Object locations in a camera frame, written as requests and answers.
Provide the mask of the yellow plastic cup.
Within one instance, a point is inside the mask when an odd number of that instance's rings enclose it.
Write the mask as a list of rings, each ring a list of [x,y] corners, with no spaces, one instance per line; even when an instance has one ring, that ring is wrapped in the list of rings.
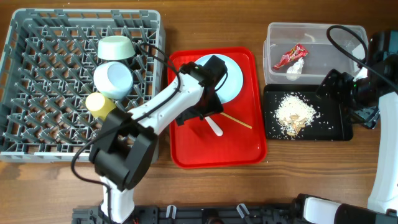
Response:
[[[85,100],[85,106],[94,118],[99,118],[103,121],[116,107],[112,100],[99,92],[89,94]]]

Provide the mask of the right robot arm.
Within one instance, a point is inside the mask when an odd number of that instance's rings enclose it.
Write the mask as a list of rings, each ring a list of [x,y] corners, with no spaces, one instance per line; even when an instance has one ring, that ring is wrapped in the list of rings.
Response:
[[[360,110],[376,106],[381,138],[376,178],[366,208],[299,194],[291,203],[289,223],[397,223],[397,31],[375,33],[363,44],[362,60],[340,47],[327,29],[327,39],[341,53],[366,68],[367,77],[354,80],[347,73],[331,70],[317,95]]]

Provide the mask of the light blue bowl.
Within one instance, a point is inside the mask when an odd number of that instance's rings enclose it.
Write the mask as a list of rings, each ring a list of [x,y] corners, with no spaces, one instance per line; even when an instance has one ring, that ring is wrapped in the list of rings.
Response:
[[[94,70],[96,89],[105,97],[115,100],[127,96],[133,85],[130,69],[120,62],[107,62]]]

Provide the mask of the green bowl with leftovers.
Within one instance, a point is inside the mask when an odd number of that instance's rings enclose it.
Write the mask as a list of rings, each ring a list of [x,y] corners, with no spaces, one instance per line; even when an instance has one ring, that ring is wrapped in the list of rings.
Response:
[[[97,54],[103,60],[124,60],[135,56],[136,51],[128,37],[112,35],[99,40]]]

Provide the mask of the red snack wrapper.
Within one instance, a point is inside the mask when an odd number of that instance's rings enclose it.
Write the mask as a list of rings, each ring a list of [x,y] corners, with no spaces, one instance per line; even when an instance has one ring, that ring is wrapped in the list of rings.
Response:
[[[278,70],[290,62],[304,58],[308,53],[309,51],[302,44],[296,44],[292,49],[281,56],[281,59],[273,66],[273,69]]]

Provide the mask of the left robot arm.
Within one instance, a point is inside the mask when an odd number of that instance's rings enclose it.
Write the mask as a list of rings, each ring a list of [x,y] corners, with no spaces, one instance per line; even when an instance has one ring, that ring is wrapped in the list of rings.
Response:
[[[215,55],[204,65],[185,63],[147,103],[106,115],[89,160],[104,185],[101,211],[108,223],[123,223],[132,214],[134,188],[149,170],[159,134],[172,121],[183,125],[223,111],[216,89],[227,72],[225,61]]]

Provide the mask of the rice and peanut scraps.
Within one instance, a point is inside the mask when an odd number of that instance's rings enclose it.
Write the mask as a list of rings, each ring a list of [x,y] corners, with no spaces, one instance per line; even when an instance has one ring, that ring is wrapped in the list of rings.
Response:
[[[321,115],[309,98],[293,92],[284,94],[274,111],[282,134],[289,138],[299,137],[300,132],[311,127]]]

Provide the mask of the white tissue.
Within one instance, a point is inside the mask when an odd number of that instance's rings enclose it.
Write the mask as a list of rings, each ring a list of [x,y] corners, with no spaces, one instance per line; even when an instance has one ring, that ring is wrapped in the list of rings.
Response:
[[[301,74],[304,65],[304,59],[298,59],[291,67],[289,67],[286,71],[286,78],[290,81],[297,80]]]

